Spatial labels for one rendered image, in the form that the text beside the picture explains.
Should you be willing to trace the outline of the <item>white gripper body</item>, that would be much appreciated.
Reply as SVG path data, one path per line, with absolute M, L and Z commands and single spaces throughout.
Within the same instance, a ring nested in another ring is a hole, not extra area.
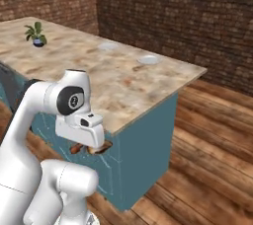
M 55 133 L 92 148 L 101 147 L 105 141 L 103 118 L 100 115 L 58 116 Z

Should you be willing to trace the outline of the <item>brown chicken drumstick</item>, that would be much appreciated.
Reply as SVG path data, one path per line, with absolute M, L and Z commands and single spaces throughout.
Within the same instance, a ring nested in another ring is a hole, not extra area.
M 92 148 L 89 146 L 86 146 L 86 151 L 91 154 L 91 155 L 95 155 L 95 154 L 102 154 L 104 153 L 106 150 L 108 150 L 109 148 L 111 148 L 113 146 L 113 143 L 109 140 L 106 140 L 104 142 L 104 144 L 99 147 L 99 148 Z M 77 143 L 73 146 L 70 147 L 70 153 L 71 154 L 77 154 L 78 152 L 81 151 L 81 149 L 84 147 L 83 144 Z

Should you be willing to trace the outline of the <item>teal island counter cabinet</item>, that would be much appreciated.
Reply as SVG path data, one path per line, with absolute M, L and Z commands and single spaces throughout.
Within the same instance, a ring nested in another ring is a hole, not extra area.
M 155 108 L 127 122 L 118 130 L 103 121 L 105 141 L 113 146 L 91 155 L 84 146 L 77 154 L 70 147 L 77 142 L 57 136 L 53 147 L 70 163 L 88 166 L 99 174 L 99 192 L 119 210 L 131 208 L 167 171 L 178 96 L 165 99 Z

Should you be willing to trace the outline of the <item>white round plate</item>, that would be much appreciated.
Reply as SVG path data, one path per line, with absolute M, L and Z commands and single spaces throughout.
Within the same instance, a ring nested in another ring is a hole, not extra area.
M 111 42 L 111 41 L 105 41 L 105 42 L 102 42 L 98 45 L 98 48 L 100 50 L 113 50 L 118 47 L 119 47 L 119 45 L 117 43 Z
M 141 56 L 137 60 L 137 62 L 143 65 L 155 65 L 161 62 L 161 58 L 156 55 L 147 54 L 147 55 Z

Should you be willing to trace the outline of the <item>green plant in blue pot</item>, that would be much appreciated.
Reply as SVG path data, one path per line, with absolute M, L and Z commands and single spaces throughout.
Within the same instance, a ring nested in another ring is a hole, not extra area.
M 35 47 L 43 47 L 47 44 L 45 35 L 42 34 L 42 23 L 35 22 L 32 26 L 26 25 L 26 41 L 31 40 Z

